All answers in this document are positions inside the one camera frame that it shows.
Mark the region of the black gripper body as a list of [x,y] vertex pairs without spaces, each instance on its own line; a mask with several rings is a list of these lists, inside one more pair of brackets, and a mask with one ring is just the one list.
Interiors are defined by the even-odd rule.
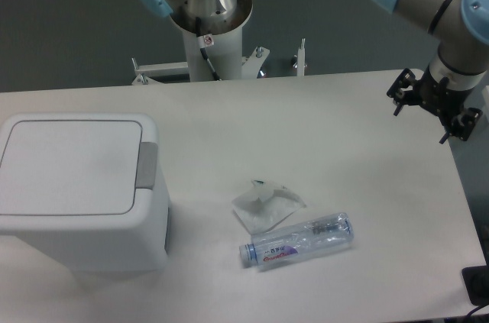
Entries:
[[451,121],[459,115],[465,102],[465,90],[455,90],[450,85],[449,77],[435,77],[430,68],[419,81],[421,107],[441,121]]

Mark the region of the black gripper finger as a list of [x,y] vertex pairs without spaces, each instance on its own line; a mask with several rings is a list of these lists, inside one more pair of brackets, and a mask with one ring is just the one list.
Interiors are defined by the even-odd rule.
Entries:
[[404,69],[387,90],[387,96],[393,100],[396,108],[393,115],[398,116],[403,107],[417,105],[416,76],[411,69]]
[[461,111],[454,116],[442,113],[439,116],[439,119],[444,127],[445,133],[439,140],[439,143],[444,144],[450,137],[458,138],[461,141],[467,141],[481,117],[482,110],[478,108],[462,108]]

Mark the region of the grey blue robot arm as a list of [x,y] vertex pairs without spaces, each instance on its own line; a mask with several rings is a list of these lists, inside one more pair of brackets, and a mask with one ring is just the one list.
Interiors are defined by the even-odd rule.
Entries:
[[[255,79],[269,52],[242,55],[252,0],[139,0],[182,32],[192,81]],[[466,141],[482,112],[466,98],[488,70],[488,0],[372,0],[439,40],[421,77],[405,69],[387,91],[397,110],[418,106],[436,116],[445,138]]]

